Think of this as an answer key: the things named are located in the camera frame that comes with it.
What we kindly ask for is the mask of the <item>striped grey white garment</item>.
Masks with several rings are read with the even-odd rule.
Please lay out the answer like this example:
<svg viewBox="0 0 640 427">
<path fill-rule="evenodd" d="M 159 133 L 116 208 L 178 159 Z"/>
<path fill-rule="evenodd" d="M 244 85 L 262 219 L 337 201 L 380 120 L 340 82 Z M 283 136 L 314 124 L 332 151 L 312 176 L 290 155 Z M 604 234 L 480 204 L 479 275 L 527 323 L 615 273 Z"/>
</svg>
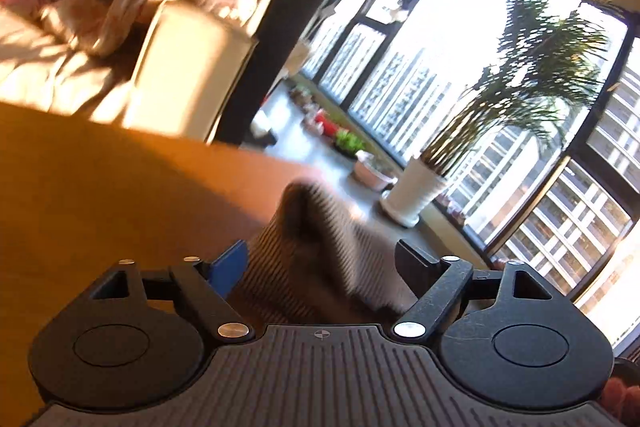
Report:
<svg viewBox="0 0 640 427">
<path fill-rule="evenodd" d="M 416 303 L 396 270 L 395 246 L 320 183 L 296 180 L 248 242 L 247 269 L 228 301 L 256 329 L 390 325 Z"/>
</svg>

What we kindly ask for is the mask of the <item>potted palm white pot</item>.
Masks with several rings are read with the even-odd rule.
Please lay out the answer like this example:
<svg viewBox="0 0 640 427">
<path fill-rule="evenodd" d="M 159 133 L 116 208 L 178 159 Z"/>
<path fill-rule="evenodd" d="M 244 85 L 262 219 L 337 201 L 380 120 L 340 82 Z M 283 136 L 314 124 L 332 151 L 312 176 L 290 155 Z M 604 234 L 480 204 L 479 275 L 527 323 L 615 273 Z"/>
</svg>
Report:
<svg viewBox="0 0 640 427">
<path fill-rule="evenodd" d="M 412 158 L 380 206 L 390 219 L 414 227 L 424 207 L 445 191 L 450 174 L 497 128 L 515 127 L 544 147 L 564 144 L 564 110 L 591 106 L 600 92 L 604 29 L 578 10 L 564 16 L 550 0 L 506 0 L 499 61 L 483 69 L 461 95 L 462 107 Z"/>
</svg>

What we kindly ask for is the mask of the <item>pink flower bowl planter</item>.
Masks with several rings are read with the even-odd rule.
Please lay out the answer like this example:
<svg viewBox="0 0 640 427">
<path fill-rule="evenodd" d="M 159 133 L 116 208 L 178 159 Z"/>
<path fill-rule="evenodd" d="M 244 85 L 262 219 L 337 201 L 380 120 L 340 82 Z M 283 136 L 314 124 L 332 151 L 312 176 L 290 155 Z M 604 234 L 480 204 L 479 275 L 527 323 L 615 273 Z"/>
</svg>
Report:
<svg viewBox="0 0 640 427">
<path fill-rule="evenodd" d="M 366 150 L 358 150 L 352 174 L 362 185 L 382 193 L 397 182 L 397 176 L 384 161 Z"/>
</svg>

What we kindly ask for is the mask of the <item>green plant tray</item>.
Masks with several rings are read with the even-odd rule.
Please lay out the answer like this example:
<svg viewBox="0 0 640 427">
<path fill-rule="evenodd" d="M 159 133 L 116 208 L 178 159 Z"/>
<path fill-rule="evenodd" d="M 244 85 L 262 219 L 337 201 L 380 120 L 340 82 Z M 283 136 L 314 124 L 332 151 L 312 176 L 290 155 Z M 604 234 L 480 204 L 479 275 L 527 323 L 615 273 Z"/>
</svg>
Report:
<svg viewBox="0 0 640 427">
<path fill-rule="evenodd" d="M 333 146 L 342 155 L 348 158 L 356 158 L 360 150 L 366 149 L 366 142 L 354 132 L 340 129 L 334 135 Z"/>
</svg>

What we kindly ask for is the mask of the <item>red plant pot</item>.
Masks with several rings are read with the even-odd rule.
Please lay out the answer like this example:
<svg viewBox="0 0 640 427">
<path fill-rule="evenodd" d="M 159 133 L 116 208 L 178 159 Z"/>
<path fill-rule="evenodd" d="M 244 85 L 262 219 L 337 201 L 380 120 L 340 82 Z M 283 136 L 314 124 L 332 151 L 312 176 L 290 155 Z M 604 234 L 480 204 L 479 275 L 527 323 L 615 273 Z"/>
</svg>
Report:
<svg viewBox="0 0 640 427">
<path fill-rule="evenodd" d="M 322 134 L 327 136 L 329 139 L 334 139 L 337 132 L 341 130 L 341 126 L 329 115 L 326 115 L 326 113 L 318 113 L 314 116 L 314 122 L 316 124 L 320 124 L 322 127 Z"/>
</svg>

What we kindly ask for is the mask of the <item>beige sofa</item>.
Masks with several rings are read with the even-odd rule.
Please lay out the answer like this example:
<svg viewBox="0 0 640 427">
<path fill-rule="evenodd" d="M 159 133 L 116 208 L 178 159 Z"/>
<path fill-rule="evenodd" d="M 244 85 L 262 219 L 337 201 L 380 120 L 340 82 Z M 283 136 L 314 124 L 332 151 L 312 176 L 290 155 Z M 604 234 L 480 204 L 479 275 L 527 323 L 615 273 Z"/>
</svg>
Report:
<svg viewBox="0 0 640 427">
<path fill-rule="evenodd" d="M 1 0 L 1 100 L 210 141 L 270 1 Z"/>
</svg>

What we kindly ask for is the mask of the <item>pink floral blanket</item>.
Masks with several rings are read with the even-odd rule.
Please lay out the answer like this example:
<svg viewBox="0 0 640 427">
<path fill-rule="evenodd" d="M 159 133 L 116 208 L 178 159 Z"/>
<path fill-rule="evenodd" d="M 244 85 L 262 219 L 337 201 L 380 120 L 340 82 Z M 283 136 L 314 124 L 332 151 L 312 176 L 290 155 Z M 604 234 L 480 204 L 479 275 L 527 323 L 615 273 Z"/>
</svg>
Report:
<svg viewBox="0 0 640 427">
<path fill-rule="evenodd" d="M 164 2 L 179 0 L 56 0 L 40 15 L 42 26 L 72 49 L 91 56 L 118 50 L 137 22 L 150 20 Z M 186 0 L 209 14 L 242 27 L 256 9 L 255 0 Z"/>
</svg>

